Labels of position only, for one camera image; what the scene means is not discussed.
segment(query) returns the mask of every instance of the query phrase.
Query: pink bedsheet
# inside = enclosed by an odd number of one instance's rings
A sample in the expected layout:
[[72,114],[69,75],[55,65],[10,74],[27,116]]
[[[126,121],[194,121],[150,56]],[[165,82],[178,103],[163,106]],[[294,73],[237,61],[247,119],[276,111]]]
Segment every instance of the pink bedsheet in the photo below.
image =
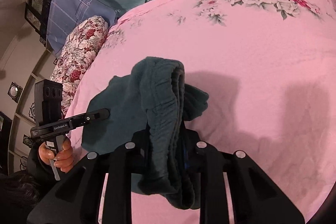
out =
[[[154,0],[112,27],[67,116],[147,56],[180,60],[210,95],[187,126],[219,150],[244,150],[308,221],[336,180],[336,0]],[[84,156],[82,128],[71,133]],[[196,224],[161,196],[132,194],[133,223]]]

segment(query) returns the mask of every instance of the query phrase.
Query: hand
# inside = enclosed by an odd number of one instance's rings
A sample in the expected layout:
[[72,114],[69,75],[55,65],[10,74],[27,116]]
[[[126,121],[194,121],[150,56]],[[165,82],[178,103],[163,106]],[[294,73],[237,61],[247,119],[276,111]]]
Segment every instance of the hand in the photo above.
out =
[[[50,165],[50,159],[55,158],[54,153],[46,148],[45,143],[42,143],[39,147],[39,155],[41,160]],[[74,166],[74,157],[73,157],[73,149],[71,147],[71,141],[68,137],[66,137],[63,143],[63,151],[60,151],[56,155],[55,166],[61,168],[62,172],[69,172]]]

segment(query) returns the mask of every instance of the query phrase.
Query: floral pillow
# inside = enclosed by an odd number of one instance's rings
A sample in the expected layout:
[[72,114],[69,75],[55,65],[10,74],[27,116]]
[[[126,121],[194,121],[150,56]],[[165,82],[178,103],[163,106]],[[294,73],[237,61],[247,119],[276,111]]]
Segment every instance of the floral pillow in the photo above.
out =
[[63,84],[62,112],[65,116],[86,70],[104,44],[109,26],[99,16],[78,25],[67,37],[51,81]]

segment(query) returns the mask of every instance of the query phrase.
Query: black sleeve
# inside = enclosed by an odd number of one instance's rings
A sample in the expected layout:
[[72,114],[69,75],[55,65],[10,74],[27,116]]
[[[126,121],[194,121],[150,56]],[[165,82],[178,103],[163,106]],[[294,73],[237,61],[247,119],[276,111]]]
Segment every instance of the black sleeve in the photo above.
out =
[[51,166],[46,165],[39,156],[39,147],[41,144],[41,141],[35,142],[31,147],[26,170],[41,185],[52,187],[56,183],[55,176]]

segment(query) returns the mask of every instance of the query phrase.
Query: dark green cloth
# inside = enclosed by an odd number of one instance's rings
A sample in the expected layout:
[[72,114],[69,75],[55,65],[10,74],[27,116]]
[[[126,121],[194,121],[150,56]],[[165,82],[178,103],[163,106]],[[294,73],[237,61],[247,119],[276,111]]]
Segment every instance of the dark green cloth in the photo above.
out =
[[114,76],[95,96],[88,112],[108,108],[110,117],[83,128],[82,147],[106,154],[131,141],[135,132],[150,126],[150,167],[145,175],[132,174],[132,191],[161,194],[175,207],[198,208],[199,181],[184,170],[179,134],[182,120],[202,115],[209,95],[184,83],[181,62],[147,57],[130,75]]

